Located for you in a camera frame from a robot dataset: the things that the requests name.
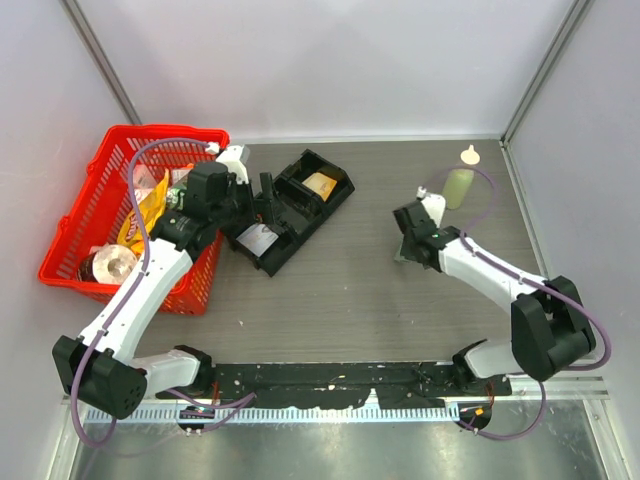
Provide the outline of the green leather card holder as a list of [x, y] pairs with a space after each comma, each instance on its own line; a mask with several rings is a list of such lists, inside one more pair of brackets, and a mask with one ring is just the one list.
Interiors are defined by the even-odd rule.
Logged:
[[410, 248], [405, 245], [404, 241], [400, 243], [396, 253], [394, 254], [394, 261], [398, 263], [410, 263], [415, 261]]

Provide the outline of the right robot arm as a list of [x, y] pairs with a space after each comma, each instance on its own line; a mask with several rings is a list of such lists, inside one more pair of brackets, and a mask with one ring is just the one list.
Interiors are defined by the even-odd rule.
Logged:
[[487, 252], [454, 227], [442, 227], [444, 210], [428, 198], [393, 211], [403, 236], [400, 255], [462, 281], [506, 312], [510, 339], [480, 340], [453, 356], [451, 380], [472, 395], [488, 379], [523, 373], [544, 382], [596, 348], [577, 288], [559, 276], [528, 276]]

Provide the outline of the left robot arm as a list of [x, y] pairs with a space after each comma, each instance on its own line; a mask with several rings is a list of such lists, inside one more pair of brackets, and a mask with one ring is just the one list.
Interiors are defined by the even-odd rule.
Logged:
[[143, 399], [171, 388], [193, 398], [212, 390], [212, 359], [199, 350], [177, 346], [145, 358], [134, 354], [170, 290], [215, 242], [219, 229], [254, 216], [242, 161], [218, 158], [190, 171], [180, 209], [155, 222], [141, 259], [112, 300], [79, 336], [55, 343], [54, 363], [72, 403], [125, 419]]

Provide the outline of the tan card in tray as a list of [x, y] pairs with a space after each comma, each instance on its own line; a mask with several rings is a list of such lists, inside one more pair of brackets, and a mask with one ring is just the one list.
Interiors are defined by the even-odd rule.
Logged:
[[324, 173], [315, 172], [306, 178], [302, 184], [319, 195], [323, 201], [327, 201], [337, 185], [337, 180], [331, 178]]

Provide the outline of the white card in tray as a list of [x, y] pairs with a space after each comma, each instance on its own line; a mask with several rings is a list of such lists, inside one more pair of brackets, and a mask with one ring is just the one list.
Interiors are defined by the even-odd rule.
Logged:
[[268, 225], [257, 223], [248, 227], [236, 240], [249, 252], [261, 257], [279, 238]]

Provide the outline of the black plastic organizer tray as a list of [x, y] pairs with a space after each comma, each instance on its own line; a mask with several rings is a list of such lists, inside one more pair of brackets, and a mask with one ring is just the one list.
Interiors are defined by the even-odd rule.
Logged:
[[[337, 180], [327, 201], [302, 184], [315, 172]], [[244, 254], [255, 268], [269, 276], [274, 276], [355, 191], [344, 169], [310, 149], [272, 178], [277, 197], [276, 223], [268, 226], [279, 235], [278, 240], [261, 257], [251, 254], [236, 240], [251, 225], [262, 223], [258, 213], [222, 230], [234, 251]]]

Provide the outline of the green squeeze bottle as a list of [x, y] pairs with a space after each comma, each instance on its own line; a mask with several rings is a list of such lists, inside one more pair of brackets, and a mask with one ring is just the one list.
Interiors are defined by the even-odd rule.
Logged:
[[461, 152], [460, 161], [449, 172], [442, 190], [449, 210], [456, 210], [462, 205], [474, 179], [475, 171], [472, 167], [476, 167], [479, 162], [480, 154], [473, 144]]

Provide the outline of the white small packet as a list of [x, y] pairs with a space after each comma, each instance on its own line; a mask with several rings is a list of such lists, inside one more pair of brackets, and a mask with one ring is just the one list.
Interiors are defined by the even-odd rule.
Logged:
[[157, 185], [147, 165], [136, 164], [133, 169], [133, 186], [135, 189], [153, 189]]

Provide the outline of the yellow snack bag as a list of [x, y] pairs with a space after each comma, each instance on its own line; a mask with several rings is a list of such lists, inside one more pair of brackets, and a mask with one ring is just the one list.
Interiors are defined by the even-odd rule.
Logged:
[[[153, 189], [134, 188], [136, 204], [140, 210], [147, 233], [151, 231], [156, 220], [159, 219], [165, 211], [169, 180], [170, 172], [168, 169], [165, 169], [162, 178], [160, 180], [156, 179], [157, 185]], [[141, 241], [142, 234], [140, 232], [139, 222], [135, 211], [131, 210], [120, 227], [117, 243], [132, 248]]]

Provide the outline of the toilet paper roll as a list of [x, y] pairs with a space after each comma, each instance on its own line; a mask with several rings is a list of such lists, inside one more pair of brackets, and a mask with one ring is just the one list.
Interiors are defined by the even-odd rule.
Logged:
[[114, 244], [106, 245], [95, 253], [92, 273], [101, 284], [121, 285], [138, 262], [138, 257], [129, 248]]

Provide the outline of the red plastic shopping basket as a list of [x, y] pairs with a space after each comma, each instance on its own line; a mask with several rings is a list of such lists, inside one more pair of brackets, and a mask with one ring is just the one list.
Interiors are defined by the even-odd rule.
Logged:
[[[111, 127], [86, 167], [86, 179], [70, 212], [59, 221], [38, 272], [41, 283], [73, 290], [102, 304], [111, 300], [118, 285], [78, 281], [76, 271], [90, 254], [90, 247], [115, 243], [125, 217], [132, 210], [126, 174], [134, 153], [152, 141], [166, 138], [217, 142], [221, 147], [230, 144], [228, 132], [219, 128], [176, 124]], [[203, 147], [178, 142], [154, 148], [138, 163], [147, 165], [156, 179], [161, 179], [165, 169], [203, 162], [206, 157]], [[219, 234], [166, 296], [161, 312], [205, 313], [222, 244], [223, 237]]]

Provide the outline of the dark round can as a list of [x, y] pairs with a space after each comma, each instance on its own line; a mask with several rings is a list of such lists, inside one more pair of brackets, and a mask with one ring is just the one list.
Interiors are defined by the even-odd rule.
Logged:
[[97, 283], [98, 280], [94, 274], [94, 259], [97, 255], [97, 251], [86, 256], [76, 271], [76, 279], [82, 282]]

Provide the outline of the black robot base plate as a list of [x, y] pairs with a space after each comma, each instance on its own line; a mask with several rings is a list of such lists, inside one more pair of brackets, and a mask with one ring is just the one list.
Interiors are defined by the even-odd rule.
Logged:
[[251, 405], [264, 409], [360, 408], [375, 394], [382, 409], [439, 407], [446, 397], [506, 397], [512, 394], [503, 376], [462, 384], [451, 364], [262, 363], [217, 364], [203, 388], [188, 395], [223, 403], [253, 393]]

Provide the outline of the aluminium front rail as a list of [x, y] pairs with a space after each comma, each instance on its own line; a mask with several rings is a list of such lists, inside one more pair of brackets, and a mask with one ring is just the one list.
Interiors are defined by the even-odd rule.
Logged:
[[205, 368], [195, 385], [163, 388], [149, 398], [139, 378], [121, 382], [109, 374], [106, 386], [88, 400], [85, 420], [153, 421], [151, 408], [163, 400], [164, 413], [196, 428], [208, 418], [234, 415], [250, 423], [427, 416], [482, 429], [497, 398], [566, 399], [572, 391], [570, 378], [548, 383], [544, 392], [533, 380], [506, 375], [462, 383], [455, 366], [432, 362], [217, 364]]

